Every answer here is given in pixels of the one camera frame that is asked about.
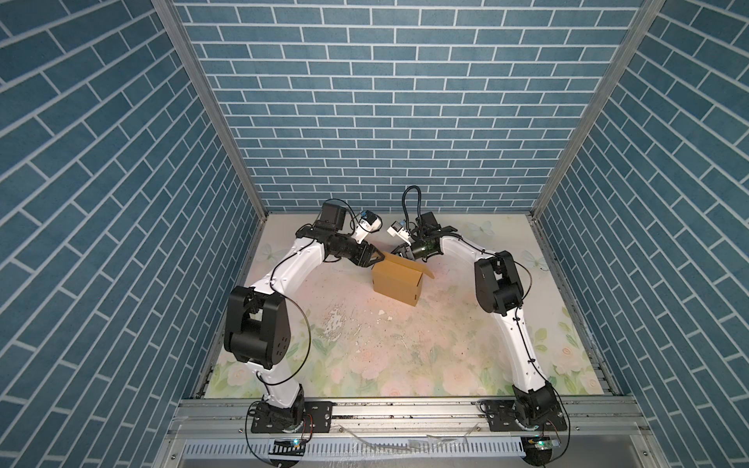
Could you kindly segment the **brown cardboard box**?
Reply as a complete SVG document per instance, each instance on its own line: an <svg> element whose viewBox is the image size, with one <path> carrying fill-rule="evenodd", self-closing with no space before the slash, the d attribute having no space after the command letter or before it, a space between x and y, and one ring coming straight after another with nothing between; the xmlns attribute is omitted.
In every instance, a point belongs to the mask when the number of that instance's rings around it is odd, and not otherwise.
<svg viewBox="0 0 749 468"><path fill-rule="evenodd" d="M373 287L376 293L416 306L424 278L434 279L434 273L424 264L403 259L391 253L376 263L372 269Z"/></svg>

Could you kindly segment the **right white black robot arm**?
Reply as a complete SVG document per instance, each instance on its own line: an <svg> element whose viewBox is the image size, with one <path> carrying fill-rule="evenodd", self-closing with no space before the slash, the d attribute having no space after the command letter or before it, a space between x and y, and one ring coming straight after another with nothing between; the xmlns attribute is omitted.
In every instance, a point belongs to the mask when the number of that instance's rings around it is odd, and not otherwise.
<svg viewBox="0 0 749 468"><path fill-rule="evenodd" d="M511 253L492 252L468 242L456 228L440 225L431 212L421 214L414 224L409 220L393 222L387 232L402 241L392 251L394 255L411 261L447 255L472 265L476 300L499 323L509 352L516 421L531 430L560 413L558 392L532 349L523 310L526 291Z"/></svg>

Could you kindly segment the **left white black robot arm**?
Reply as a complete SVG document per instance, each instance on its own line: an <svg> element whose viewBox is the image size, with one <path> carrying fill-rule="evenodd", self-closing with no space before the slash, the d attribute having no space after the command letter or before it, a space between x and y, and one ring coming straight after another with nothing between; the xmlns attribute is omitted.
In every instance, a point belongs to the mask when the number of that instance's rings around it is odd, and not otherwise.
<svg viewBox="0 0 749 468"><path fill-rule="evenodd" d="M235 287L227 301L224 350L259 380L267 409L284 417L304 413L304 390L285 361L292 338L291 294L328 257L363 268L384 260L384 254L366 241L382 228L380 216L371 211L354 214L353 231L346 234L347 213L341 202L325 202L318 218L296 231L294 244L281 261L253 285Z"/></svg>

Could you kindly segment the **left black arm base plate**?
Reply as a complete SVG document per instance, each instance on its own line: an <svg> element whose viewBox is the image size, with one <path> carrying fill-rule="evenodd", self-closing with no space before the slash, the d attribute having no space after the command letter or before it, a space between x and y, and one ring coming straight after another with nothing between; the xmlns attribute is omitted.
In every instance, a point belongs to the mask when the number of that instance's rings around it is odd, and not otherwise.
<svg viewBox="0 0 749 468"><path fill-rule="evenodd" d="M288 409L271 406L267 402L259 402L251 410L250 431L253 434L281 434L296 432L302 423L311 423L313 434L329 433L333 418L334 403L331 401L305 401L294 404Z"/></svg>

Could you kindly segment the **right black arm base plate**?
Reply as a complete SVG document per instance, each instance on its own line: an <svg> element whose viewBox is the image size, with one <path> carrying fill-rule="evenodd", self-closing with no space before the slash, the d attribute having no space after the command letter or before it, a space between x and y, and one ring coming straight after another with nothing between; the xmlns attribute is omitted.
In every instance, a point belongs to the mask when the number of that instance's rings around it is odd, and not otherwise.
<svg viewBox="0 0 749 468"><path fill-rule="evenodd" d="M492 432L536 432L546 429L562 432L568 429L567 417L559 405L533 409L512 399L486 399L480 400L476 406Z"/></svg>

